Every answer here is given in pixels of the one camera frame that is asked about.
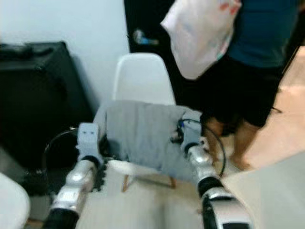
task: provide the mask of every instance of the plastic bag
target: plastic bag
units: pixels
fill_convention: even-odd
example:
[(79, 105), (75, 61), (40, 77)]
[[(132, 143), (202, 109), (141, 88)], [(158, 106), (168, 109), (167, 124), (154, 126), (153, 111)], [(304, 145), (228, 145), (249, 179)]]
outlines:
[(182, 76), (196, 80), (227, 51), (239, 0), (176, 0), (161, 25)]

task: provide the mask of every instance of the black shorts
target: black shorts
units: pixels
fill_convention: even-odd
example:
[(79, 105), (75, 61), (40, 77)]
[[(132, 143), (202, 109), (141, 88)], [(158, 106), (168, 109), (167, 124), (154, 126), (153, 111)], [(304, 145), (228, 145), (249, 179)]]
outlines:
[(263, 127), (275, 102), (282, 68), (256, 68), (225, 56), (198, 81), (203, 113), (223, 123), (235, 115)]

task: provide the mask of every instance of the wire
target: wire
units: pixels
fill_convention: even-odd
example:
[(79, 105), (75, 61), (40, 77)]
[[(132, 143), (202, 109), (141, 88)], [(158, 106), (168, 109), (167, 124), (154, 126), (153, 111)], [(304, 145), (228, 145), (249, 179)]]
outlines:
[(71, 128), (70, 130), (61, 132), (60, 134), (56, 135), (45, 147), (44, 151), (43, 151), (43, 155), (42, 155), (42, 168), (43, 168), (43, 175), (46, 181), (46, 185), (47, 185), (47, 194), (50, 197), (50, 201), (52, 202), (53, 197), (51, 196), (51, 192), (50, 192), (50, 183), (49, 183), (49, 177), (48, 177), (48, 168), (47, 168), (47, 157), (48, 157), (48, 153), (52, 147), (52, 145), (54, 144), (55, 141), (57, 141), (58, 139), (60, 139), (61, 137), (68, 135), (68, 134), (75, 134), (77, 133), (78, 129), (77, 128)]
[(226, 167), (226, 163), (227, 163), (227, 158), (226, 158), (226, 151), (224, 149), (224, 145), (223, 145), (223, 142), (221, 141), (221, 139), (219, 138), (219, 136), (212, 130), (210, 129), (209, 127), (207, 127), (206, 125), (203, 125), (200, 121), (197, 121), (197, 120), (193, 120), (193, 119), (182, 119), (181, 120), (182, 122), (193, 122), (193, 123), (199, 123), (201, 124), (205, 129), (207, 129), (208, 131), (210, 131), (214, 137), (217, 139), (217, 141), (219, 142), (219, 145), (220, 145), (220, 148), (223, 152), (223, 167), (221, 169), (221, 172), (219, 174), (220, 177), (222, 177), (224, 175), (224, 170), (225, 170), (225, 167)]

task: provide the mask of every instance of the door handle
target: door handle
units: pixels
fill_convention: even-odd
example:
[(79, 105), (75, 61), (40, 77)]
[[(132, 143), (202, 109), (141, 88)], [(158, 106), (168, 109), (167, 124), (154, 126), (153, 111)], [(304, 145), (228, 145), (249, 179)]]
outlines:
[(148, 39), (145, 37), (145, 33), (142, 30), (135, 30), (133, 32), (133, 40), (139, 45), (158, 45), (159, 40), (157, 39)]

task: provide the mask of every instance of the gray cloth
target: gray cloth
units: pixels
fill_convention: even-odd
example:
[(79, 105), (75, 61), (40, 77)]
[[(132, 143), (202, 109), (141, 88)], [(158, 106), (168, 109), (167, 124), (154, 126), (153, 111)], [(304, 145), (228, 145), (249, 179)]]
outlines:
[(179, 144), (170, 138), (187, 107), (116, 101), (101, 107), (94, 119), (107, 134), (115, 159), (155, 168), (162, 174), (192, 181), (192, 169)]

